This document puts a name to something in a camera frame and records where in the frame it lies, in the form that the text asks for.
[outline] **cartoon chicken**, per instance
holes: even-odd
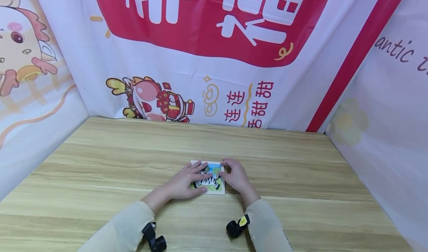
[[[0,96],[9,95],[19,83],[33,81],[42,73],[58,73],[48,63],[56,61],[56,56],[47,43],[50,38],[45,29],[35,13],[0,6]]]
[[[113,95],[127,95],[129,108],[123,110],[126,117],[189,123],[189,116],[194,113],[195,103],[172,92],[169,83],[162,83],[162,89],[150,77],[133,77],[123,78],[123,81],[110,78],[106,85],[112,89]]]

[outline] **beige sleeve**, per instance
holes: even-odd
[[[125,207],[96,232],[79,252],[136,251],[143,239],[143,228],[155,221],[152,210],[142,201]]]
[[[248,231],[257,252],[293,251],[281,222],[266,201],[257,200],[247,207],[245,213],[250,219]]]

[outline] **yellow label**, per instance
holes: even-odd
[[[245,224],[247,224],[247,218],[245,216],[243,216],[240,220],[239,220],[239,227],[244,226]]]

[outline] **zebra stripes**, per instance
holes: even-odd
[[[202,170],[202,171],[199,172],[199,174],[206,174],[206,171]],[[214,186],[214,188],[216,190],[218,190],[218,189],[220,189],[220,184],[217,183],[218,179],[220,179],[219,175],[217,175],[217,178],[214,178],[214,176],[212,176],[211,178],[208,178],[208,179],[203,179],[201,181],[193,182],[193,185],[194,185],[195,188],[199,188],[201,185],[204,185],[204,186]]]

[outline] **wood grain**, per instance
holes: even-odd
[[[119,210],[192,159],[242,162],[295,251],[412,251],[329,139],[240,127],[88,119],[0,203],[0,251],[76,251]],[[225,228],[239,194],[173,201],[158,215],[169,252],[254,251]],[[147,245],[141,251],[149,251]]]

